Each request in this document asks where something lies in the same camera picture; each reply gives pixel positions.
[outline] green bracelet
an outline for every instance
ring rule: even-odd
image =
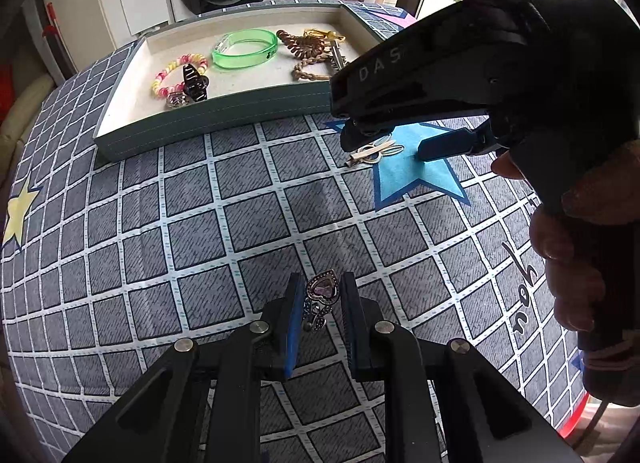
[[[254,51],[244,55],[225,55],[234,44],[239,42],[261,42],[264,49]],[[257,66],[268,61],[276,54],[278,38],[265,29],[243,29],[225,35],[222,42],[212,51],[213,63],[224,69],[239,69],[249,66]]]

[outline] finger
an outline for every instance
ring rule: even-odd
[[[597,224],[640,218],[640,140],[616,150],[562,196],[567,215]]]
[[[593,311],[588,306],[576,306],[563,299],[556,299],[554,316],[561,326],[571,331],[591,331],[593,329]]]
[[[511,160],[511,156],[508,152],[505,152],[501,156],[494,159],[491,164],[491,170],[498,176],[508,179],[524,179],[522,172],[518,170],[514,162]]]
[[[545,273],[549,291],[557,299],[577,306],[589,306],[604,298],[605,285],[602,276],[587,263],[547,261]]]
[[[545,259],[570,261],[574,258],[574,242],[558,219],[545,213],[543,205],[531,216],[529,237],[534,251]]]

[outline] yellow star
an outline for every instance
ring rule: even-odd
[[[3,247],[14,237],[18,243],[18,247],[22,247],[22,228],[24,225],[24,217],[27,215],[33,200],[36,199],[36,196],[42,189],[41,187],[38,187],[30,191],[30,177],[31,174],[28,175],[27,179],[24,181],[20,194],[9,199],[9,202],[7,203],[6,213],[9,218],[7,219],[4,237],[2,238]]]

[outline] pink and yellow bead bracelet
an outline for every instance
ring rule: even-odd
[[[207,61],[207,58],[200,53],[191,53],[178,57],[173,62],[169,62],[168,66],[156,75],[156,79],[151,84],[151,90],[153,91],[155,96],[158,96],[159,98],[166,98],[170,93],[179,93],[183,91],[184,82],[180,82],[179,84],[168,88],[163,88],[161,87],[161,85],[162,81],[169,73],[171,73],[171,71],[177,69],[179,66],[183,66],[189,63],[196,66],[196,68],[198,69],[198,74],[200,75],[204,75],[205,71],[209,68],[209,62]]]

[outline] table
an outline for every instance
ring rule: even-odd
[[[382,36],[399,29],[389,22],[397,8],[351,9]],[[44,102],[12,190],[34,195],[22,248],[2,250],[2,323],[20,397],[54,461],[174,340],[218,341],[257,318],[291,271],[328,268],[354,271],[361,295],[418,337],[468,338],[562,425],[584,393],[576,335],[553,317],[526,183],[496,177],[491,157],[457,157],[471,206],[418,187],[374,211],[371,167],[343,167],[328,114],[108,163],[92,133],[132,46]],[[519,270],[528,265],[529,282]],[[271,462],[383,461],[382,382],[351,381],[341,327],[338,307],[324,331],[303,335],[293,378],[264,382]]]

